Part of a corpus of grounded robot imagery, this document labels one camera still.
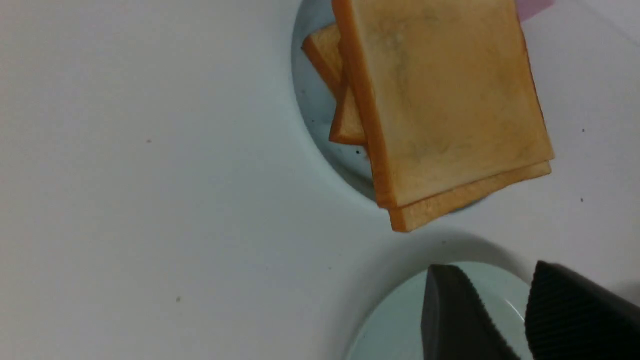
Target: white table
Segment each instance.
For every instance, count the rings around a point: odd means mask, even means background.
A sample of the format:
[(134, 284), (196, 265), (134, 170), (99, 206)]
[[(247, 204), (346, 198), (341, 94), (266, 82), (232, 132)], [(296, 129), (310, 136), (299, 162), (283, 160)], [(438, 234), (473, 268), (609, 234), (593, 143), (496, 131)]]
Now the white table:
[(304, 128), (298, 2), (0, 4), (1, 358), (339, 359), (434, 259), (640, 302), (637, 1), (524, 24), (554, 173), (409, 235)]

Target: light blue plate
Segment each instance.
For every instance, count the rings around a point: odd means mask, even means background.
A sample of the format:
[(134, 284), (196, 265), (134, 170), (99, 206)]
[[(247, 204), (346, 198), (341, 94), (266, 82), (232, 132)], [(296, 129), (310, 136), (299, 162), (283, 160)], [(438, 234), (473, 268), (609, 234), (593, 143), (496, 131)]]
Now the light blue plate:
[[(521, 359), (532, 359), (524, 334), (529, 286), (515, 275), (483, 263), (453, 263), (476, 288), (494, 324)], [(369, 315), (348, 360), (423, 360), (420, 321), (427, 272), (389, 294)]]

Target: white surface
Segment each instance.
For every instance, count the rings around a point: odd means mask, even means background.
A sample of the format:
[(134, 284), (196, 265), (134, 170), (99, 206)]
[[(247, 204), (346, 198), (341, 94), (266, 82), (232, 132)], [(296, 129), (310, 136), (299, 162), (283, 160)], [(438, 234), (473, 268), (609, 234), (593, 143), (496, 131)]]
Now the white surface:
[(578, 1), (526, 22), (554, 173), (403, 236), (306, 133), (297, 7), (0, 3), (0, 357), (338, 359), (434, 259), (559, 261), (640, 299), (629, 37)]
[[(469, 277), (507, 344), (520, 359), (532, 359), (524, 330), (529, 286), (495, 266), (453, 265)], [(425, 360), (420, 323), (427, 276), (427, 272), (417, 274), (385, 297), (359, 330), (347, 360)]]

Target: stack of bread slices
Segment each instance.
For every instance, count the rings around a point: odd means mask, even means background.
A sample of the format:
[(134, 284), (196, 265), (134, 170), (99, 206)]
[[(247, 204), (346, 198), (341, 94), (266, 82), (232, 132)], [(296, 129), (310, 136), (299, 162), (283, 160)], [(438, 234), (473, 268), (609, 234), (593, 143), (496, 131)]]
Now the stack of bread slices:
[(330, 140), (367, 149), (393, 230), (551, 173), (514, 0), (332, 5), (303, 50), (337, 100)]

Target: pink object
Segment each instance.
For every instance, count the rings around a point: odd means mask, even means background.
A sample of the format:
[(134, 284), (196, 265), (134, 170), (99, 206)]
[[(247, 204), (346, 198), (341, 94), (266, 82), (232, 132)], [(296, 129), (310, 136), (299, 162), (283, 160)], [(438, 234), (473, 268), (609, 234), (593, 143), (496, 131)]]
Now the pink object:
[(554, 4), (554, 0), (516, 0), (520, 21), (532, 18), (537, 13)]

